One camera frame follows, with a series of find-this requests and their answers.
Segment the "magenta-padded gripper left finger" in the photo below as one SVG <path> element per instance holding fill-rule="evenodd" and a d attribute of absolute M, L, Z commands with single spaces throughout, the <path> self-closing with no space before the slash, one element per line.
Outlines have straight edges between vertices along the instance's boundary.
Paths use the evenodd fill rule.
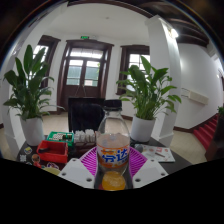
<path fill-rule="evenodd" d="M 79 159 L 72 158 L 60 171 L 59 177 L 78 186 L 93 189 L 97 168 L 97 151 L 92 148 Z"/>

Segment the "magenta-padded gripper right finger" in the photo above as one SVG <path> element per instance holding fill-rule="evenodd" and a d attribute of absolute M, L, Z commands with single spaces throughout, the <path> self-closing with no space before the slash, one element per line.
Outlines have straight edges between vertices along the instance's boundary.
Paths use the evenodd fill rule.
<path fill-rule="evenodd" d="M 141 188 L 168 175 L 155 159 L 147 159 L 139 151 L 130 148 L 129 175 L 133 188 Z"/>

